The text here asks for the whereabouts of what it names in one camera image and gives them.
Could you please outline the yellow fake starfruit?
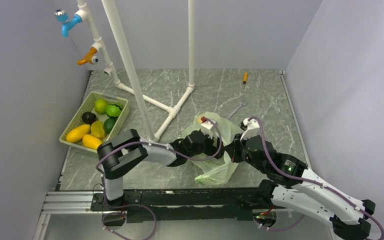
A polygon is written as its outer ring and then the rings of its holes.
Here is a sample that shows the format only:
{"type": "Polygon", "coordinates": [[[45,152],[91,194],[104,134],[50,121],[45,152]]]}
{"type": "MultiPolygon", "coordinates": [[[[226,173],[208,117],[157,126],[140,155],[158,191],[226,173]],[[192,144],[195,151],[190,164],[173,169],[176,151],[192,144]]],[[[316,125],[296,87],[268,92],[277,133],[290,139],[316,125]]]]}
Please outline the yellow fake starfruit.
{"type": "Polygon", "coordinates": [[[101,122],[100,120],[96,120],[93,124],[91,124],[90,133],[91,135],[99,139],[103,139],[107,135],[103,128],[103,122],[101,122]]]}

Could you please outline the yellow fake lemon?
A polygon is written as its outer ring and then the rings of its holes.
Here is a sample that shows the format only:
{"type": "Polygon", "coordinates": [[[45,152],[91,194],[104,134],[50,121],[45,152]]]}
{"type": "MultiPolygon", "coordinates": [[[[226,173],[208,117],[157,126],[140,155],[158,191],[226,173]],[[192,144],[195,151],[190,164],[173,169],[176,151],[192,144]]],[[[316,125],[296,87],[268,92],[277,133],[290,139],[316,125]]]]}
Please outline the yellow fake lemon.
{"type": "Polygon", "coordinates": [[[91,126],[89,124],[82,124],[72,129],[65,137],[69,143],[76,143],[80,141],[85,135],[90,132],[91,126]]]}

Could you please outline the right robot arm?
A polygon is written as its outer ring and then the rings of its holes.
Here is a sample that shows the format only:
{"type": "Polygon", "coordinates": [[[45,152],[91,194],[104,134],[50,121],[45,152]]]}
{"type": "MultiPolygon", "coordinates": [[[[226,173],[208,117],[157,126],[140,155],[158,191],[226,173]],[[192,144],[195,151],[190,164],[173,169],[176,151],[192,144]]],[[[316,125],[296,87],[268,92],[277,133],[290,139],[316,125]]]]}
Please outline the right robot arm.
{"type": "Polygon", "coordinates": [[[346,195],[322,180],[303,161],[276,151],[260,135],[241,140],[236,134],[224,150],[234,163],[246,162],[267,176],[255,194],[260,207],[271,205],[297,211],[332,227],[344,240],[368,239],[368,219],[376,207],[373,201],[346,195]]]}

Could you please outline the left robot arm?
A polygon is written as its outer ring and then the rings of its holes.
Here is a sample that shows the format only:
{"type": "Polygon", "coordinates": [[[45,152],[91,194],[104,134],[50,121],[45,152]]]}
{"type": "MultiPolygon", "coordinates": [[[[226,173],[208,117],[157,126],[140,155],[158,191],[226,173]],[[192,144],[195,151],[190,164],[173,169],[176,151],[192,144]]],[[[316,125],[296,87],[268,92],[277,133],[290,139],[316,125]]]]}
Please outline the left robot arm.
{"type": "Polygon", "coordinates": [[[141,162],[159,163],[166,167],[178,167],[188,160],[219,159],[224,145],[219,137],[210,137],[201,130],[194,130],[186,137],[162,144],[145,140],[135,129],[129,129],[111,140],[101,143],[97,149],[98,163],[104,190],[104,204],[111,210],[124,203],[123,177],[141,162]]]}

